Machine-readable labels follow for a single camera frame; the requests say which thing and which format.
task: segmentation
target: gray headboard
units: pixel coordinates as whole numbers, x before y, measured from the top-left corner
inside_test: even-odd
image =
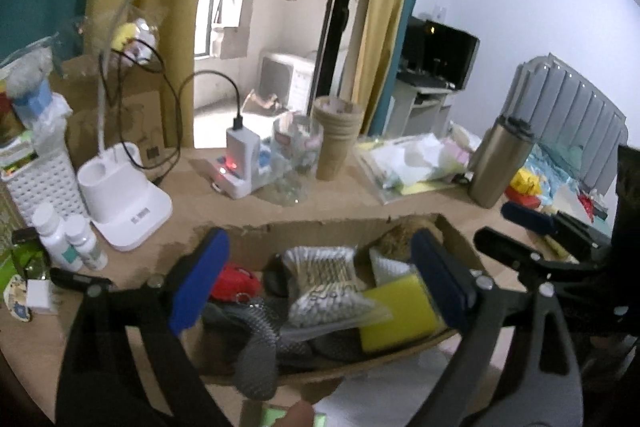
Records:
[[[529,122],[536,137],[582,147],[579,178],[606,194],[616,175],[626,117],[586,78],[549,54],[518,67],[502,113]]]

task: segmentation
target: white bottle cap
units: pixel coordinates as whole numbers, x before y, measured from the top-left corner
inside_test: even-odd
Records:
[[[49,201],[44,201],[36,207],[31,217],[31,224],[40,235],[49,235],[55,232],[60,224],[60,216]]]
[[[72,245],[82,245],[87,237],[91,235],[89,221],[80,214],[72,214],[66,218],[65,234]]]

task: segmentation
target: white bottle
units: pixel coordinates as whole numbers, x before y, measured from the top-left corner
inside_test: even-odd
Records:
[[[39,204],[31,217],[31,223],[38,231],[40,241],[54,263],[72,272],[81,269],[82,259],[66,240],[64,220],[51,203],[45,201]]]
[[[79,214],[72,214],[65,222],[66,240],[71,243],[82,262],[91,270],[101,270],[107,266],[107,255],[104,253],[98,238],[89,225],[89,221]]]

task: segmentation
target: woven plastic basket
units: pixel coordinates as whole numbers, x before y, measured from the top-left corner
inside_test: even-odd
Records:
[[[28,227],[36,207],[43,201],[53,204],[62,217],[88,216],[80,195],[76,173],[66,147],[41,156],[10,176],[2,176],[15,206]]]

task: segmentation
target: brown paper cup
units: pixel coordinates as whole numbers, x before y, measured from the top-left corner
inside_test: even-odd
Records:
[[[314,102],[313,117],[323,129],[316,178],[331,181],[339,174],[360,134],[364,111],[354,103],[322,96]]]

